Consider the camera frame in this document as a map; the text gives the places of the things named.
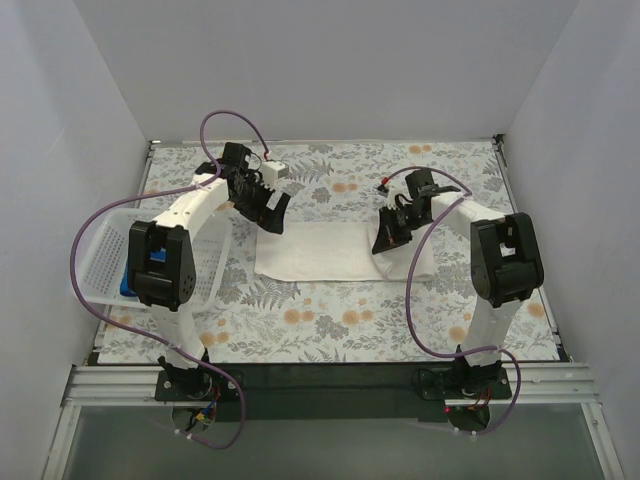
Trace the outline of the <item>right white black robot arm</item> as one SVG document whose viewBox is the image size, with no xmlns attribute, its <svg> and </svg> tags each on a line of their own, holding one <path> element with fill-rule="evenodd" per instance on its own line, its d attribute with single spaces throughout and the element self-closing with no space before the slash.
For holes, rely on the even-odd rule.
<svg viewBox="0 0 640 480">
<path fill-rule="evenodd" d="M 483 392 L 500 379 L 508 353 L 504 341 L 516 313 L 544 281 L 533 222 L 526 213 L 502 213 L 473 201 L 470 188 L 451 174 L 445 176 L 448 184 L 438 184 L 435 168 L 399 172 L 406 192 L 393 192 L 389 177 L 377 188 L 387 204 L 379 210 L 372 252 L 398 250 L 424 228 L 416 247 L 421 251 L 440 224 L 468 240 L 476 305 L 464 341 L 445 356 L 451 362 L 445 385 L 463 394 Z"/>
</svg>

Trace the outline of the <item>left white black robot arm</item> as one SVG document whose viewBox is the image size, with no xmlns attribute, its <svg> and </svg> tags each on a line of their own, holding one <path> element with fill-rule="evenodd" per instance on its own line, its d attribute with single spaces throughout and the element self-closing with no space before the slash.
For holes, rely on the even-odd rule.
<svg viewBox="0 0 640 480">
<path fill-rule="evenodd" d="M 172 385 L 188 396 L 201 397 L 211 375 L 200 364 L 208 360 L 199 338 L 190 300 L 197 273 L 193 240 L 226 202 L 262 230 L 282 234 L 291 196 L 283 193 L 271 208 L 268 202 L 288 167 L 266 160 L 249 167 L 252 151 L 238 143 L 224 145 L 222 157 L 196 170 L 190 190 L 150 221 L 136 221 L 129 229 L 127 281 L 139 301 L 149 308 L 167 353 L 159 364 Z"/>
</svg>

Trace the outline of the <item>white towel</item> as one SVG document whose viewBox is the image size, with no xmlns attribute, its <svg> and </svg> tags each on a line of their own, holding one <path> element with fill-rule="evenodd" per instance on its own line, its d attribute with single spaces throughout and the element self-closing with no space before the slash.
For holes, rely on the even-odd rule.
<svg viewBox="0 0 640 480">
<path fill-rule="evenodd" d="M 288 222 L 281 235 L 260 230 L 254 272 L 285 282 L 406 281 L 424 227 L 406 245 L 378 254 L 378 231 L 366 222 Z"/>
</svg>

